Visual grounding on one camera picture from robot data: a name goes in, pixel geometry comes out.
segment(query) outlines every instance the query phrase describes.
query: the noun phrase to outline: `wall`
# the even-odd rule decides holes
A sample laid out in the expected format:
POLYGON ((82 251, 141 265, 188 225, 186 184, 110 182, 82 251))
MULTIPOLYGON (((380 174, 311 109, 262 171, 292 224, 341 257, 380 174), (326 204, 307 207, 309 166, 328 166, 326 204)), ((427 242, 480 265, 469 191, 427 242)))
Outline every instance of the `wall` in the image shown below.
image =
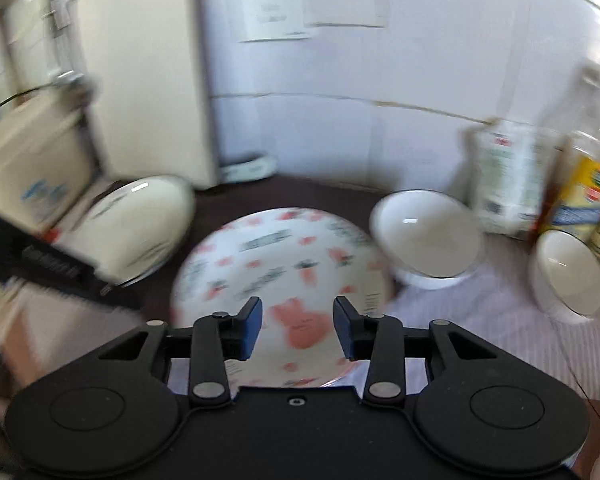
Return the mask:
MULTIPOLYGON (((221 156, 268 151, 285 173, 460 195, 467 132, 543 123, 600 63, 600 0, 315 0, 314 38, 256 43, 229 1, 203 0, 221 156)), ((23 37, 39 81, 44 40, 23 37)))

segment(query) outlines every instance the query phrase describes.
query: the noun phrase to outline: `brown table surface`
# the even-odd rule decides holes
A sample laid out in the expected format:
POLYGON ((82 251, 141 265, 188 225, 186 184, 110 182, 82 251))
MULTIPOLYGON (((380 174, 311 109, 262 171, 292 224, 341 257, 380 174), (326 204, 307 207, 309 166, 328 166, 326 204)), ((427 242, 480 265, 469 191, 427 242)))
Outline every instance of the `brown table surface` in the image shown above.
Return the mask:
POLYGON ((193 224, 180 250, 155 274, 131 286, 142 297, 142 314, 146 319, 170 320, 171 287, 183 261, 195 245, 232 220, 278 207, 305 207, 341 216, 369 233, 369 215, 383 196, 281 175, 197 192, 193 224))

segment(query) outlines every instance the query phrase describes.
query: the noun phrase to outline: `white plate with red print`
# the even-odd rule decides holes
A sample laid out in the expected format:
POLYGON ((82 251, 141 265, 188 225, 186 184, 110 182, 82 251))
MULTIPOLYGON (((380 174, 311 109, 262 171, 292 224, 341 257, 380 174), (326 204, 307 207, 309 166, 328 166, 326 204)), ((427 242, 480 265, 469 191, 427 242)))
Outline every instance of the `white plate with red print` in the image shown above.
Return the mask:
POLYGON ((377 314, 391 294, 384 259, 360 229, 323 211, 272 209, 235 220, 196 247, 173 288, 173 324, 234 315, 258 296, 264 315, 251 359, 226 362, 232 390, 323 386, 352 366, 333 329, 334 298, 377 314))

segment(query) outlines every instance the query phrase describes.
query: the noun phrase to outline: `white plastic bag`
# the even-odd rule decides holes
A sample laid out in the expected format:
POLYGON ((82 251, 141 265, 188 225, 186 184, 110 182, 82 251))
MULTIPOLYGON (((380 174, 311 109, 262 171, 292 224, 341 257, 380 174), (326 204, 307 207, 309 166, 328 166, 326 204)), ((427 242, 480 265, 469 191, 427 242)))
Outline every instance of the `white plastic bag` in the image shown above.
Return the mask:
POLYGON ((500 121, 477 133, 472 209, 487 233, 526 238, 535 226, 560 134, 500 121))

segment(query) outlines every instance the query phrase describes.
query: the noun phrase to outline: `yellow label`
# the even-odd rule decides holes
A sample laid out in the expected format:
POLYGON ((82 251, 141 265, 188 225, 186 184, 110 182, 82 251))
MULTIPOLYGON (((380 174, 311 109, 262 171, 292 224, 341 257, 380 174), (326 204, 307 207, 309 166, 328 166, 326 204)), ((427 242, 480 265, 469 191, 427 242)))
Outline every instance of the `yellow label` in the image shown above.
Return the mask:
POLYGON ((540 232, 558 229, 587 241, 599 222, 600 162, 583 156, 540 232))

